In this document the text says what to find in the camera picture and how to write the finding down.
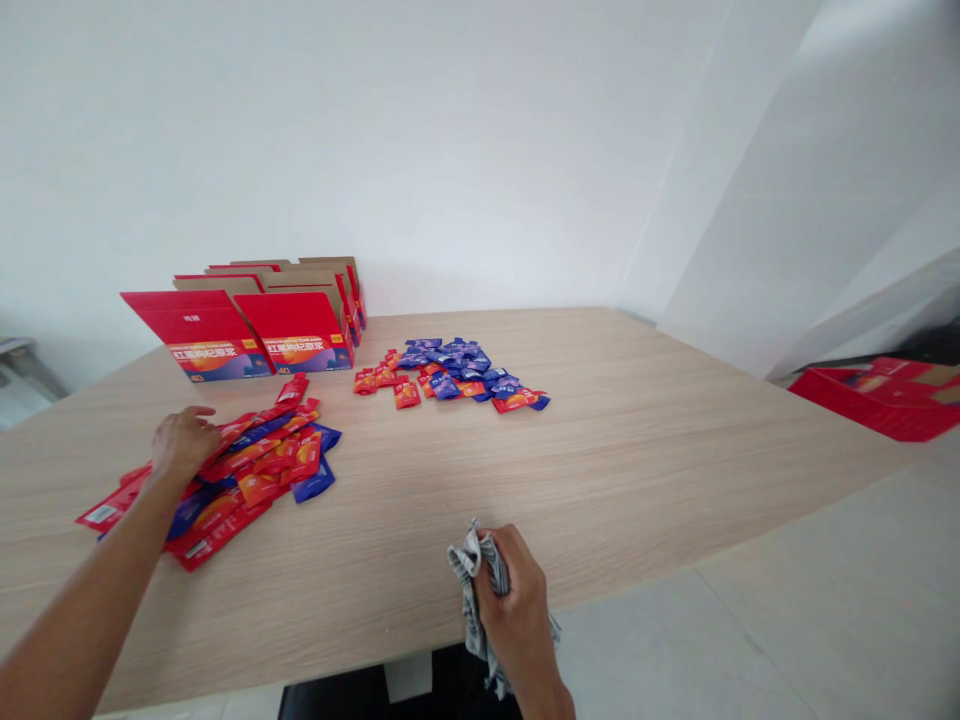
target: cloth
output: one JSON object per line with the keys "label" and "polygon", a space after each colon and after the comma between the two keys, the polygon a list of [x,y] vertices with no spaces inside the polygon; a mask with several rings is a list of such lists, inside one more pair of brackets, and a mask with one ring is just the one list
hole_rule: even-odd
{"label": "cloth", "polygon": [[[467,537],[463,541],[463,547],[457,548],[451,545],[447,548],[447,560],[450,561],[450,567],[456,573],[457,579],[463,586],[463,616],[467,619],[467,652],[476,655],[481,660],[487,662],[486,687],[489,688],[496,683],[497,698],[503,700],[507,693],[513,694],[513,689],[507,681],[503,670],[500,668],[500,662],[497,660],[493,647],[487,641],[487,634],[484,632],[483,624],[480,622],[480,612],[477,609],[477,598],[473,593],[473,578],[480,572],[480,557],[487,562],[490,569],[490,579],[493,581],[493,592],[497,596],[506,595],[510,592],[510,574],[507,572],[507,565],[500,557],[493,538],[489,535],[482,540],[477,537],[477,530],[480,523],[477,518],[470,523],[467,530]],[[557,621],[550,616],[550,634],[553,636],[554,647],[560,642],[560,626]]]}

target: forearm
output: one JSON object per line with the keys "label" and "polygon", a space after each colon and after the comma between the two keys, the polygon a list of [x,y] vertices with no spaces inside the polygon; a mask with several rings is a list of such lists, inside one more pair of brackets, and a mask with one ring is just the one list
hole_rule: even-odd
{"label": "forearm", "polygon": [[155,480],[0,665],[0,717],[93,716],[185,485]]}

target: box flap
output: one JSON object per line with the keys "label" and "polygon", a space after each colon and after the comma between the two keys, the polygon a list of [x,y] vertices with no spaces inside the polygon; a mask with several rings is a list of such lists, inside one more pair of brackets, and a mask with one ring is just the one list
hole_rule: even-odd
{"label": "box flap", "polygon": [[263,338],[342,335],[338,313],[325,292],[237,295],[236,301]]}
{"label": "box flap", "polygon": [[253,336],[224,290],[127,292],[120,297],[167,345]]}

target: wooden table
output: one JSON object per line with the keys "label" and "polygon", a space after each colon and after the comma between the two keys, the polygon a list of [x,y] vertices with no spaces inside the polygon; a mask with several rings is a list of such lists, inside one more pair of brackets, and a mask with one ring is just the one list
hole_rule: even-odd
{"label": "wooden table", "polygon": [[[515,523],[560,609],[668,573],[908,464],[911,448],[612,310],[373,318],[358,367],[415,337],[479,341],[553,403],[398,412],[310,376],[344,431],[337,483],[284,497],[194,575],[161,559],[101,712],[296,682],[463,637],[446,548]],[[163,348],[0,436],[0,651],[94,546],[73,519],[190,403],[232,419],[282,376],[193,385]]]}

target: floor tile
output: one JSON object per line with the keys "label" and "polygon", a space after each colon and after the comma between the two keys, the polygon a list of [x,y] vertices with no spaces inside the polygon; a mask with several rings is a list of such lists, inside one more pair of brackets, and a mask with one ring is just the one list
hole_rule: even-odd
{"label": "floor tile", "polygon": [[383,664],[390,702],[402,702],[433,689],[432,653],[422,652]]}
{"label": "floor tile", "polygon": [[578,717],[814,717],[692,570],[557,619]]}
{"label": "floor tile", "polygon": [[821,718],[960,708],[960,495],[926,463],[698,569]]}

